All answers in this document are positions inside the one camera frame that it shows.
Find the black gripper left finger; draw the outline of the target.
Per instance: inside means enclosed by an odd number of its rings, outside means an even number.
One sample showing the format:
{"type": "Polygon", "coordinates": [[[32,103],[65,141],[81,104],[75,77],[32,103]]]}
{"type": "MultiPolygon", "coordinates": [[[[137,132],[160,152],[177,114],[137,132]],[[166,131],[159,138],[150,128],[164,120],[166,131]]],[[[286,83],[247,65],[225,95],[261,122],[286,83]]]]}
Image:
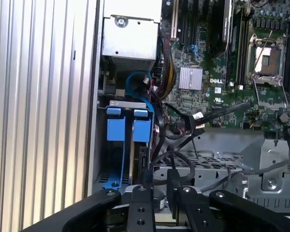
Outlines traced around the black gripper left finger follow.
{"type": "Polygon", "coordinates": [[[73,232],[89,230],[103,223],[106,211],[128,207],[127,232],[154,232],[156,224],[152,205],[152,189],[135,186],[130,201],[121,203],[122,195],[114,189],[102,189],[93,195],[23,229],[24,232],[73,232]]]}

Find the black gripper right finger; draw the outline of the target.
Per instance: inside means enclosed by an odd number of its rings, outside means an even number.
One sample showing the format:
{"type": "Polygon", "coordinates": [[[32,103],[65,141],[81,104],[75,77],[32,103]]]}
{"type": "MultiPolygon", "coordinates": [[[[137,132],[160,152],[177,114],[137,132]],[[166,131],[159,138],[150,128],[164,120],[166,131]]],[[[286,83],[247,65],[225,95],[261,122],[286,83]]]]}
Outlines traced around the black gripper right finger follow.
{"type": "Polygon", "coordinates": [[[177,223],[192,232],[290,232],[290,218],[224,190],[177,190],[177,223]]]}

